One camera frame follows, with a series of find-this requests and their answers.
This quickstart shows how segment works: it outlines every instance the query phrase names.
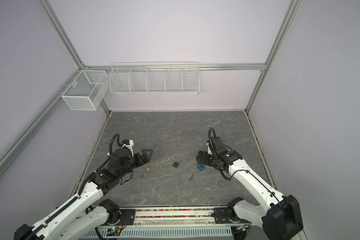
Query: white wire basket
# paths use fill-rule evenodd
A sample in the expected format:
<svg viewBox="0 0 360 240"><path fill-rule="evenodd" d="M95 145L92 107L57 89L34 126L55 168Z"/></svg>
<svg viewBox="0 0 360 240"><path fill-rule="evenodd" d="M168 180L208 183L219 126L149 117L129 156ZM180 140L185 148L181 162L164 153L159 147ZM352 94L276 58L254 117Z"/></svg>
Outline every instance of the white wire basket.
<svg viewBox="0 0 360 240"><path fill-rule="evenodd" d="M61 97L72 110L95 111L108 88L105 71L82 70Z"/></svg>
<svg viewBox="0 0 360 240"><path fill-rule="evenodd" d="M112 66L110 91L114 94L186 94L200 92L198 65Z"/></svg>

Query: blue tag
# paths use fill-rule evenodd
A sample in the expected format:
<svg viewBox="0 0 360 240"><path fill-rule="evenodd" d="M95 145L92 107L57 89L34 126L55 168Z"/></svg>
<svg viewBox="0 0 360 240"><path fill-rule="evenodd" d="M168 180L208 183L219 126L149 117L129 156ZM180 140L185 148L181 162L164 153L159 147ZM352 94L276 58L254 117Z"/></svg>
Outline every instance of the blue tag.
<svg viewBox="0 0 360 240"><path fill-rule="evenodd" d="M205 166L202 165L202 164L200 164L200 165L197 166L197 168L198 168L200 171L202 171L202 170L205 168Z"/></svg>

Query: white wall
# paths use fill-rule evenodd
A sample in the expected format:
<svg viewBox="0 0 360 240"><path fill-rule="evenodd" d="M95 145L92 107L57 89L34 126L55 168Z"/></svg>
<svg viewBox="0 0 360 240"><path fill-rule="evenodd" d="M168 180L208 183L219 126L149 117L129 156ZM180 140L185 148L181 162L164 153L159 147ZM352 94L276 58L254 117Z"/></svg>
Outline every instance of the white wall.
<svg viewBox="0 0 360 240"><path fill-rule="evenodd" d="M290 0L51 0L90 66L264 63Z"/></svg>
<svg viewBox="0 0 360 240"><path fill-rule="evenodd" d="M103 120L101 109L73 111L61 102L0 179L0 239L68 199Z"/></svg>
<svg viewBox="0 0 360 240"><path fill-rule="evenodd" d="M245 109L259 70L200 71L199 94L114 95L105 101L112 111Z"/></svg>
<svg viewBox="0 0 360 240"><path fill-rule="evenodd" d="M0 1L0 156L75 70L33 0Z"/></svg>
<svg viewBox="0 0 360 240"><path fill-rule="evenodd" d="M250 116L308 239L360 239L360 0L306 0Z"/></svg>

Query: aluminum frame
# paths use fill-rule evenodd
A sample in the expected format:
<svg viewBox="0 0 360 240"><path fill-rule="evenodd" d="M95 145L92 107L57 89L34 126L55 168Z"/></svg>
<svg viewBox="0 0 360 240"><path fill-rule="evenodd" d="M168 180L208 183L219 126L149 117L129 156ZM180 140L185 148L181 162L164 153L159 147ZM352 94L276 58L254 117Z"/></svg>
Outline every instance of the aluminum frame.
<svg viewBox="0 0 360 240"><path fill-rule="evenodd" d="M80 71L74 72L66 84L64 84L64 86L60 89L59 93L56 93L55 96L49 100L32 122L29 123L29 125L13 140L11 145L0 156L0 177L5 173L17 156L19 156L21 151L23 151L23 149L27 146L33 136L39 131L41 126L56 110L62 101L62 92L68 88L68 85L72 83L79 73Z"/></svg>
<svg viewBox="0 0 360 240"><path fill-rule="evenodd" d="M21 132L21 134L16 137L16 139L12 142L12 144L6 149L5 153L0 157L0 177L5 173L5 171L9 168L9 166L12 164L12 162L16 159L16 157L21 153L21 151L26 147L26 145L29 143L29 141L33 138L33 136L38 132L38 130L41 128L41 126L46 122L46 120L49 118L49 116L54 112L54 110L58 107L59 103L62 101L61 93L64 92L67 88L67 85L70 85L73 81L73 79L78 75L79 71L82 69L88 69L88 70L106 70L109 71L111 69L110 66L86 66L77 51L75 50L72 42L70 41L68 35L64 31L61 23L58 20L58 17L56 16L55 12L53 11L50 3L48 0L35 0L36 4L40 8L41 12L43 13L44 17L46 18L48 24L51 26L53 31L55 32L56 36L58 37L59 41L63 45L64 49L66 50L67 54L71 57L74 64L77 66L77 71L70 77L70 79L66 82L65 86L62 87L62 89L59 91L60 93L56 94L51 98L51 100L45 105L45 107L38 113L38 115L33 119L31 123ZM262 71L259 80L256 84L256 87L251 95L250 101L248 102L248 105L246 107L246 112L249 114L253 103L259 93L259 90L261 89L261 86L264 82L264 79L267 76L268 70L272 66L274 59L276 58L277 52L279 51L284 38L286 37L288 30L290 29L290 26L293 22L293 19L298 12L300 6L301 6L302 0L292 0L287 13L283 19L283 23L280 27L280 30L278 32L278 35L276 37L276 40L272 46L272 49L269 53L269 56L265 63L238 63L238 64L201 64L198 65L200 71L211 71L211 70L260 70ZM101 137L101 133L104 130L107 121L109 119L110 110L108 109L106 103L104 100L100 103L102 109L104 110L104 113L106 114L106 118L102 124L102 127L100 129L100 132L98 133L96 140L92 146L91 153L88 156L88 159L86 161L86 164L84 165L84 168L81 172L81 176L84 176L86 167L89 164L93 152L96 149L96 146L99 142L99 139ZM260 154L263 159L263 153L261 151L261 148L258 146ZM293 239L306 239L306 236L304 232L298 234L298 236L295 236Z"/></svg>
<svg viewBox="0 0 360 240"><path fill-rule="evenodd" d="M251 98L248 102L248 105L245 108L246 112L248 112L248 113L251 111L253 103L254 103L257 95L260 92L261 86L264 83L264 79L267 77L267 74L268 74L273 62L276 59L276 55L277 55L278 51L280 50L280 48L283 44L283 41L288 34L289 29L291 28L293 19L301 7L302 1L303 0L291 0L291 3L289 4L288 10L283 19L283 23L281 24L280 30L276 36L276 40L273 43L271 51L269 52L268 58L265 62L266 67L264 70L261 71L259 80L257 81L256 86L251 95Z"/></svg>

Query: table top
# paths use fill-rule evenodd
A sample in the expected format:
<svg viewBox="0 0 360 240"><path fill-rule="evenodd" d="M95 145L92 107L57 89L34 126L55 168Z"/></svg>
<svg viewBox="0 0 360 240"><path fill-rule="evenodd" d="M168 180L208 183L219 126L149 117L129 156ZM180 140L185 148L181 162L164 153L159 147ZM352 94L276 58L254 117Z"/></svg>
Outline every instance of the table top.
<svg viewBox="0 0 360 240"><path fill-rule="evenodd" d="M104 199L111 199L121 207L225 205L236 197L258 204L235 178L226 181L219 171L209 166L202 171L197 169L196 156L198 151L207 151L210 127L226 145L241 154L260 177L268 181L242 111L113 112L86 175L106 160L109 142L115 133L120 134L120 140L134 141L134 153L141 152L141 149L153 149L154 152L148 164L134 169L131 180L116 185L94 205ZM172 166L176 160L180 161L177 168Z"/></svg>

